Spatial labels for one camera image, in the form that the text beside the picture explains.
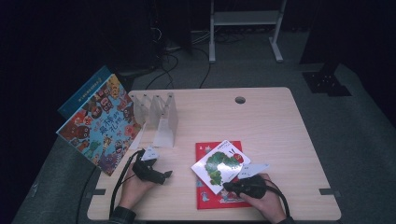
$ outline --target white booklet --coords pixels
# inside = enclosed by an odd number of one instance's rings
[[[223,189],[223,183],[232,181],[250,159],[228,140],[222,141],[213,148],[191,169],[218,194]]]

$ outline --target black controller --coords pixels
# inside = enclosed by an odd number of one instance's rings
[[[259,175],[240,179],[235,183],[224,183],[223,187],[227,191],[235,192],[238,197],[240,193],[245,193],[246,195],[257,199],[262,198],[265,195],[265,191],[267,189],[265,180]]]

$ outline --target dark background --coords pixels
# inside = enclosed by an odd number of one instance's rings
[[[2,2],[0,222],[12,220],[44,163],[64,123],[57,108],[96,70],[104,64],[115,72],[158,66],[161,46],[153,45],[150,26],[185,48],[191,46],[189,29],[209,27],[209,1],[160,2]],[[216,6],[271,9],[278,4],[230,0]],[[336,57],[358,74],[395,124],[393,12],[390,1],[289,0],[282,30],[311,28],[301,63]]]

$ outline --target green illustration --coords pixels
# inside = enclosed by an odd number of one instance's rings
[[[221,171],[218,170],[218,165],[224,163],[226,166],[234,169],[237,168],[240,163],[234,157],[228,157],[223,152],[216,152],[211,157],[207,159],[205,169],[210,177],[210,183],[212,185],[221,186]]]

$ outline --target hand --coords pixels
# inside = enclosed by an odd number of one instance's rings
[[[132,208],[140,201],[147,191],[156,185],[153,182],[139,179],[139,177],[137,177],[132,170],[133,166],[134,163],[131,163],[128,168],[128,172],[124,177],[119,203],[119,206],[130,210],[132,210]]]
[[[260,174],[260,176],[264,179],[271,180],[268,174]],[[266,184],[275,188],[275,186],[268,181],[266,181]],[[253,207],[259,210],[260,213],[262,213],[262,215],[271,223],[278,223],[286,219],[279,196],[270,190],[267,190],[265,195],[260,199],[252,198],[245,193],[240,193],[240,197],[245,200],[245,202],[250,203]]]

